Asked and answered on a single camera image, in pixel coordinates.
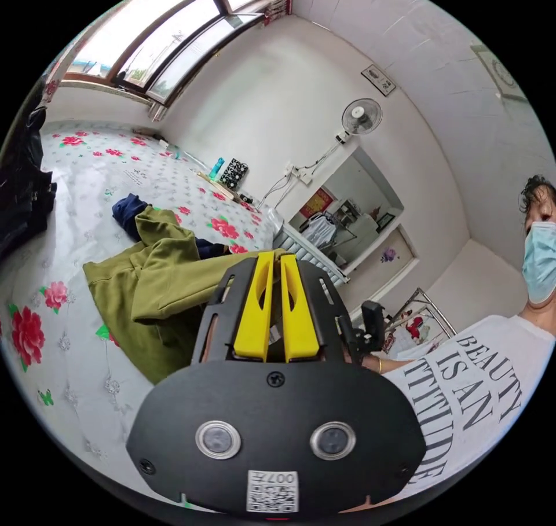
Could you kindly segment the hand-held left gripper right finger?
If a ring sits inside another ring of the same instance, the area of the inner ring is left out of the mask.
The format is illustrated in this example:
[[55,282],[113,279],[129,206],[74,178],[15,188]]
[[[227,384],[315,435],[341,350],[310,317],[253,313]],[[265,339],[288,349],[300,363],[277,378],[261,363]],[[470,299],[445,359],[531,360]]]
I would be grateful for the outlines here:
[[280,269],[285,358],[313,359],[318,354],[318,340],[296,257],[282,256]]

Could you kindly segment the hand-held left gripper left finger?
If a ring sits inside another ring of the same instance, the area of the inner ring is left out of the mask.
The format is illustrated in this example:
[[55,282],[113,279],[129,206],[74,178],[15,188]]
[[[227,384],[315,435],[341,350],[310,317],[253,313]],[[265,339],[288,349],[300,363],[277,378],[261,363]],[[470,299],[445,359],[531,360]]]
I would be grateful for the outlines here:
[[266,359],[269,347],[274,279],[274,252],[262,252],[247,289],[233,349],[244,359]]

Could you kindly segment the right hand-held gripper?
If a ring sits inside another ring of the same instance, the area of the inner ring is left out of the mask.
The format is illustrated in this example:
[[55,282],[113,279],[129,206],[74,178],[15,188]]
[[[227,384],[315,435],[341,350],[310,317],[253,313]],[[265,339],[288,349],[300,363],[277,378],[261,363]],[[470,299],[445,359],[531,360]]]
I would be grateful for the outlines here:
[[336,326],[341,338],[343,360],[360,365],[362,358],[371,354],[365,331],[354,328],[347,315],[336,317]]

